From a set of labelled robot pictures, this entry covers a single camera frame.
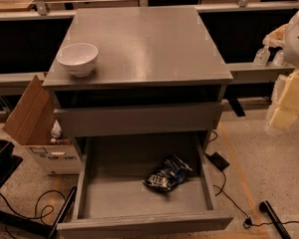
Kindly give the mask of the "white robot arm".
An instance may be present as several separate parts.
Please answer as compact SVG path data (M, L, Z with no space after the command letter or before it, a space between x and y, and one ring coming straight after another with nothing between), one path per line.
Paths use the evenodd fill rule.
M269 120L270 126L286 129L299 118L299 10L288 24L268 34L263 44L267 47L281 47L284 60L297 68L285 80L284 89Z

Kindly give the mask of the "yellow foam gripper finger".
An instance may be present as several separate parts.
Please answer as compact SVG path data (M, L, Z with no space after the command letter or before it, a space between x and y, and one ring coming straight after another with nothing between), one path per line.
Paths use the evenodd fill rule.
M269 124L278 129L290 127L299 118L299 70L285 80L284 89Z
M286 31L287 25L284 24L268 35L265 36L265 38L262 41L262 44L265 47L272 47L272 48L283 48L284 47L284 39L285 39L285 31Z

